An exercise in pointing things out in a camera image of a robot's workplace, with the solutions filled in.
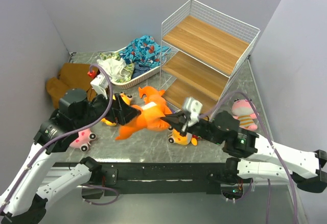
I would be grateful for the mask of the yellow frog plush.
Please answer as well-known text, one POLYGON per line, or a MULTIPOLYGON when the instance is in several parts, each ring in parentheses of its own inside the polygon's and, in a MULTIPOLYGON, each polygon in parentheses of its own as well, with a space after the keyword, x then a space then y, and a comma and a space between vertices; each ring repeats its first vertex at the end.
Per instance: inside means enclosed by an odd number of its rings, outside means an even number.
MULTIPOLYGON (((131 100, 133 98, 132 95, 126 95, 124 92, 119 92, 119 96, 122 98, 122 100, 127 104, 130 105, 131 104, 131 100)), ((116 126, 117 124, 114 122, 110 122, 109 120, 107 120, 106 118, 103 118, 101 120, 101 122, 103 122, 104 124, 106 124, 107 126, 116 126)))
POLYGON ((171 144, 179 144, 186 146, 188 144, 192 144, 194 146, 198 145, 198 140, 195 135, 191 133, 187 133, 186 136, 182 136, 177 130, 171 129, 171 134, 168 137, 168 142, 171 144))

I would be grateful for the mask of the large orange shark plush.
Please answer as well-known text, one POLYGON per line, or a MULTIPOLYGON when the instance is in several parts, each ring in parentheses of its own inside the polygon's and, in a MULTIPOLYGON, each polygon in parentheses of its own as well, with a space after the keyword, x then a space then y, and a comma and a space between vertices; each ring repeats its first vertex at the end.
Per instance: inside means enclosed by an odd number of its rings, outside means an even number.
POLYGON ((131 105, 131 107, 136 108, 141 114, 133 118, 129 123, 119 127, 119 134, 115 138, 116 141, 128 139, 134 133, 143 129, 163 131, 170 127, 167 122, 161 119, 172 114, 167 105, 150 102, 143 106, 135 104, 131 105))

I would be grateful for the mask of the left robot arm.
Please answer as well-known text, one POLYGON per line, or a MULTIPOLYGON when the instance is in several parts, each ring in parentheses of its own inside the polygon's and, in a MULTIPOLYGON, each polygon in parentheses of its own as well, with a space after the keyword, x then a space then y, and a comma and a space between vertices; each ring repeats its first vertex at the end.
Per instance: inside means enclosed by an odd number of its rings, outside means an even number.
POLYGON ((39 223, 47 209, 71 190, 79 185, 98 183, 102 166, 88 156, 65 175, 42 185, 80 131, 94 126, 102 118, 125 125, 140 114, 139 109, 126 104, 119 94, 97 95, 88 101, 86 91, 80 88, 67 91, 60 98, 58 109, 40 126, 28 157, 1 195, 2 223, 39 223))

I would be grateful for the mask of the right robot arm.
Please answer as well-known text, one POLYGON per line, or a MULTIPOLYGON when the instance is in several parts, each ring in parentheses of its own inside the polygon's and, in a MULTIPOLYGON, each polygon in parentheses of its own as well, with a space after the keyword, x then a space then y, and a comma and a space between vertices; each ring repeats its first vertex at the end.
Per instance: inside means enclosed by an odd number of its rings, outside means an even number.
POLYGON ((326 152, 307 152, 276 142, 256 132, 241 128, 239 121, 223 111, 212 121, 191 120, 189 113, 179 111, 161 118, 182 135, 187 133, 216 145, 223 145, 229 155, 221 173, 213 179, 233 184, 238 179, 263 178, 289 181, 302 191, 321 193, 326 189, 326 152))

